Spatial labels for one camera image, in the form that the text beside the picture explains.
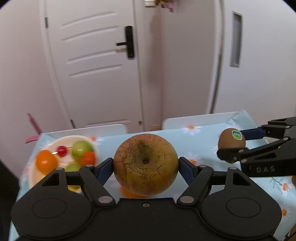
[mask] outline screw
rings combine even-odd
[[[183,197],[180,197],[180,201],[182,203],[192,203],[194,202],[194,198],[191,196],[183,196]]]
[[[110,196],[101,196],[98,201],[100,203],[106,204],[106,203],[111,203],[113,201],[113,198]]]

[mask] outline kiwi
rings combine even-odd
[[[218,148],[245,148],[246,147],[246,139],[244,135],[235,128],[225,129],[218,141]],[[236,161],[230,160],[228,163],[235,163]]]
[[[294,186],[296,187],[296,176],[292,177],[292,183],[294,184]]]

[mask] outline light switch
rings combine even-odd
[[[144,0],[145,7],[156,7],[155,0]]]

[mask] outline tablecloth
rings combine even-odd
[[[225,123],[205,126],[189,125],[179,129],[151,131],[146,133],[153,133],[165,138],[173,145],[179,157],[184,156],[195,165],[205,164],[211,166],[215,171],[227,171],[228,167],[237,167],[240,169],[240,163],[236,162],[234,164],[229,164],[218,159],[216,152],[218,149],[217,143],[220,133],[226,128],[243,130],[255,127],[257,126],[254,121],[245,111],[243,111]],[[136,134],[97,137],[95,145],[99,149],[100,162],[104,161],[108,157],[113,157],[119,145],[129,137]],[[18,199],[29,190],[28,169],[33,163],[35,155],[52,141],[54,141],[53,137],[47,134],[42,134],[40,140],[37,142],[28,161],[28,165],[22,174]],[[266,141],[263,139],[247,141],[247,147],[250,149],[264,144],[266,144]],[[282,209],[282,220],[274,236],[278,240],[283,239],[296,223],[296,190],[292,183],[292,177],[265,177],[252,178],[252,180],[264,189],[280,205]],[[116,199],[116,201],[118,201],[121,197],[125,197],[124,193],[120,189],[120,184],[117,182],[114,175],[110,177],[104,187]],[[176,200],[187,187],[186,182],[178,173],[178,176],[171,187],[163,193],[153,197],[173,197]],[[212,192],[221,190],[222,188],[223,187],[221,186],[214,186],[212,188]],[[18,234],[12,224],[9,241],[13,241],[17,237]]]

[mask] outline black door handle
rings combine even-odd
[[[126,42],[116,44],[116,46],[122,46],[122,45],[127,46],[128,58],[134,58],[135,51],[133,47],[133,27],[132,26],[126,26]]]

